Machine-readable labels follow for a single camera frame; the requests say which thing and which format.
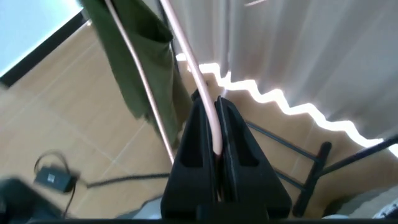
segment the tile floor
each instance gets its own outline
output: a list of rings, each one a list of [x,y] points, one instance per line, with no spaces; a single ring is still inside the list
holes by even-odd
[[[181,63],[189,92],[195,84]],[[214,99],[223,89],[205,75]],[[361,147],[345,133],[319,128],[307,114],[287,116],[275,103],[259,104],[246,91],[226,95],[248,119],[316,154],[333,143],[328,163]],[[270,163],[305,182],[311,161],[252,131]],[[169,172],[171,165],[151,126],[135,120],[124,105],[106,56],[91,27],[83,26],[10,89],[0,88],[0,175],[34,179],[37,157],[49,149],[65,153],[72,169],[86,181],[126,174]],[[388,151],[339,170],[319,181],[306,216],[320,217],[333,199],[398,183],[395,157]],[[70,211],[80,218],[113,218],[161,195],[167,180],[125,182],[99,189],[78,187]],[[299,191],[282,181],[295,201]],[[32,187],[59,207],[68,195]]]

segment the curtain fold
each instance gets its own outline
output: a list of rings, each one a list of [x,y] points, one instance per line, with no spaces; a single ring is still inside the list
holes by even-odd
[[[281,89],[290,106],[312,103],[366,138],[398,133],[398,1],[172,4],[198,62],[218,63],[222,77]]]

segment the hanging cloth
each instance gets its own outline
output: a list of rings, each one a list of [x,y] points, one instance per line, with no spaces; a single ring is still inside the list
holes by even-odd
[[[145,119],[159,133],[144,85],[118,28],[102,0],[81,0],[104,47],[113,75],[134,117]],[[113,6],[140,58],[170,143],[189,116],[192,101],[170,50],[171,31],[141,0],[114,0]]]

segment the green fabric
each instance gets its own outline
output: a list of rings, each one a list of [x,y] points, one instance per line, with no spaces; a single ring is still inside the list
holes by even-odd
[[[145,117],[157,129],[134,60],[102,0],[81,0],[105,49],[120,91],[136,118]],[[192,101],[174,67],[171,31],[141,0],[114,0],[113,6],[146,73],[171,144],[188,118]]]

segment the curtain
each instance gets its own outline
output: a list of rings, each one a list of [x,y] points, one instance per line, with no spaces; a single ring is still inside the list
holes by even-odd
[[[290,106],[312,103],[369,139],[398,133],[398,1],[172,4],[198,62],[217,63],[222,77],[281,89]]]

